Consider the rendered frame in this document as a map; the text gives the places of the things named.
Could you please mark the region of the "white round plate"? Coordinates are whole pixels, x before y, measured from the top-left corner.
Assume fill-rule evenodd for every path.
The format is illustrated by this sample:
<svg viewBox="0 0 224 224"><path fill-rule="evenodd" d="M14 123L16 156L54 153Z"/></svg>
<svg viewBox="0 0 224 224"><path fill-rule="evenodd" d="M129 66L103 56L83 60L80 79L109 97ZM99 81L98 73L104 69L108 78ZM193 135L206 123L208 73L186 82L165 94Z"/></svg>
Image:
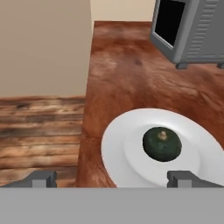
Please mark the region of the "white round plate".
<svg viewBox="0 0 224 224"><path fill-rule="evenodd" d="M177 133L182 149L171 162L150 158L143 148L144 133L166 127ZM165 187L168 171L190 171L200 179L224 186L224 150L193 120L158 108L139 108L115 118L104 131L101 157L118 187Z"/></svg>

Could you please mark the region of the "dark green squash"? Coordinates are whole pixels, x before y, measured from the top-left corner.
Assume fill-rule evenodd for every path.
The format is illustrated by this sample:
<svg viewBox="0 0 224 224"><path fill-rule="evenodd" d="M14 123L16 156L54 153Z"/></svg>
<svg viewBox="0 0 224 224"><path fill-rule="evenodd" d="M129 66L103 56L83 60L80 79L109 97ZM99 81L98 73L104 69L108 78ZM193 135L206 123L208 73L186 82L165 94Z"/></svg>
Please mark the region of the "dark green squash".
<svg viewBox="0 0 224 224"><path fill-rule="evenodd" d="M143 150L158 162L170 162L180 155L182 143L173 130L154 127L143 135Z"/></svg>

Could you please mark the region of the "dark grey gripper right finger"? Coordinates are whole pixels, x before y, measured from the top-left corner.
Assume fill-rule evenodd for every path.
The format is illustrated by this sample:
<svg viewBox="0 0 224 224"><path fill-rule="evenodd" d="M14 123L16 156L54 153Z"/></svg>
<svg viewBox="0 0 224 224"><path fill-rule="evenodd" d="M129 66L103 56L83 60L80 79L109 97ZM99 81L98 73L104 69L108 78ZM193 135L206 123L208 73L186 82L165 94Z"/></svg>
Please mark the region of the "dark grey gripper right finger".
<svg viewBox="0 0 224 224"><path fill-rule="evenodd" d="M209 182L190 171L168 171L167 187L171 188L219 188L221 185Z"/></svg>

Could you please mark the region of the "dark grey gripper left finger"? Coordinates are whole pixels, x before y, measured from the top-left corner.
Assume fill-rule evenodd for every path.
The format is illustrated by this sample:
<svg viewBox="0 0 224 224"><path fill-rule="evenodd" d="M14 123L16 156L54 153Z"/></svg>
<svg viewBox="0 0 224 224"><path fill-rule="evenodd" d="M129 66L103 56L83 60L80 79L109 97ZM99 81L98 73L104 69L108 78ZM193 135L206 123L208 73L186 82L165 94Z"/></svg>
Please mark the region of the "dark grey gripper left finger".
<svg viewBox="0 0 224 224"><path fill-rule="evenodd" d="M56 171L33 171L26 178L3 185L3 187L48 188L56 187Z"/></svg>

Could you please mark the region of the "grey microwave oven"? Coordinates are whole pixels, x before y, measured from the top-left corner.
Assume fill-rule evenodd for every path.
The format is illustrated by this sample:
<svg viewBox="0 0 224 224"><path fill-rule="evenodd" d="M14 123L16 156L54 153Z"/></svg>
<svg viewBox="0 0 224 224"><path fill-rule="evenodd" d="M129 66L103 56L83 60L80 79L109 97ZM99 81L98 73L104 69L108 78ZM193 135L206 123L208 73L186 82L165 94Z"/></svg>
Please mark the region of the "grey microwave oven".
<svg viewBox="0 0 224 224"><path fill-rule="evenodd" d="M156 0L150 41L177 69L224 69L224 0Z"/></svg>

